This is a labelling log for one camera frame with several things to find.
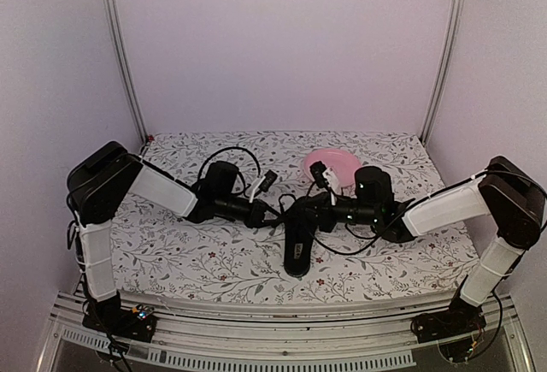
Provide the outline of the black shoelace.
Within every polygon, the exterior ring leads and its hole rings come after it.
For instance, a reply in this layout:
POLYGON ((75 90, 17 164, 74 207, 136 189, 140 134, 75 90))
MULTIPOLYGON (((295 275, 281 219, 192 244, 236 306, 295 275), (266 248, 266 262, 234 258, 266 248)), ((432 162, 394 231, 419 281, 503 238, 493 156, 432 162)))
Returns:
POLYGON ((288 210, 290 207, 285 207, 283 205, 282 199, 283 198, 290 198, 292 200, 292 204, 294 204, 297 201, 297 197, 292 193, 283 193, 278 197, 278 206, 279 208, 276 210, 274 207, 268 206, 267 212, 273 216, 273 218, 268 218, 264 222, 266 226, 270 227, 277 227, 279 224, 282 224, 285 222, 285 219, 288 214, 288 210))

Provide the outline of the black shoe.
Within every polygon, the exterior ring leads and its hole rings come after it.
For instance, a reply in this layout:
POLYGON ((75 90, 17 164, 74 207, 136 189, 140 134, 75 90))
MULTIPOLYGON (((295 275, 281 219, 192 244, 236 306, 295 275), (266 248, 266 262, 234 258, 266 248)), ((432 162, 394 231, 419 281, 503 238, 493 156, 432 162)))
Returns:
POLYGON ((310 269, 311 249, 317 229, 315 213, 305 205, 304 197, 300 197, 286 211, 284 229, 284 270, 292 277, 303 277, 310 269))

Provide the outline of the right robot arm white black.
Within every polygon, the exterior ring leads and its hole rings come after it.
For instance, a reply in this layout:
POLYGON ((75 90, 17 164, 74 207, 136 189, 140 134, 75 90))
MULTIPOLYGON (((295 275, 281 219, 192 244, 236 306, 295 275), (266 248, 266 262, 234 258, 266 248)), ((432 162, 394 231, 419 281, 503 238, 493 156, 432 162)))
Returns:
POLYGON ((339 194, 338 177, 323 162, 312 163, 309 171, 324 192, 305 197, 304 206, 322 232, 338 223, 369 225, 376 237, 402 244, 459 221, 479 216, 494 220, 496 238, 459 287, 456 304, 443 313, 448 334, 460 334, 473 323, 474 307, 485 302, 546 229, 545 189, 503 156, 465 180, 403 203, 394 198, 391 177, 380 168, 357 169, 354 197, 339 194))

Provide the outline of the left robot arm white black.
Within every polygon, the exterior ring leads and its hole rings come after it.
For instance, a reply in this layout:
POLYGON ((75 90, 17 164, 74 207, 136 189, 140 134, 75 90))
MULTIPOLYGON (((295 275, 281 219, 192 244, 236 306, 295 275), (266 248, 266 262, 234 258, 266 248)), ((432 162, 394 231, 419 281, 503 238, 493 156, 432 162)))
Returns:
POLYGON ((85 287, 99 302, 92 312, 108 332, 127 324, 126 312, 109 299, 117 296, 112 269, 112 221, 128 193, 158 205, 192 223, 219 217, 241 221, 248 228, 271 225, 269 205, 255 196, 233 192, 239 169, 229 162, 214 162, 198 173, 189 186, 142 157, 111 141, 97 150, 67 178, 67 205, 74 215, 77 251, 85 274, 85 287))

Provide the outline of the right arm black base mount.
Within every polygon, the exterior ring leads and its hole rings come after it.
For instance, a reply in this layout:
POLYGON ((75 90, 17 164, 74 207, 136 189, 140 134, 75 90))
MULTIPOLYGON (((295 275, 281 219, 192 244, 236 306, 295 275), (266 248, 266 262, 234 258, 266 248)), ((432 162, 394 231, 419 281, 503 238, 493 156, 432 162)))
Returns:
POLYGON ((419 343, 426 343, 479 332, 485 326, 486 321, 480 306, 452 303, 446 310, 426 312, 413 317, 410 331, 419 343))

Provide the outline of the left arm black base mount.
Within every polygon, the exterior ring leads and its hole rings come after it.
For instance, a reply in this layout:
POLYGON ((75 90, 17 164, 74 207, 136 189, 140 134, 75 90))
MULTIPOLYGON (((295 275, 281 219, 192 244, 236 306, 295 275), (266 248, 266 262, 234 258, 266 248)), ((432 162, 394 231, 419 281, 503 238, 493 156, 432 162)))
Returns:
POLYGON ((140 315, 141 310, 122 309, 118 304, 106 301, 89 304, 83 326, 113 337, 150 343, 156 331, 155 315, 140 315))

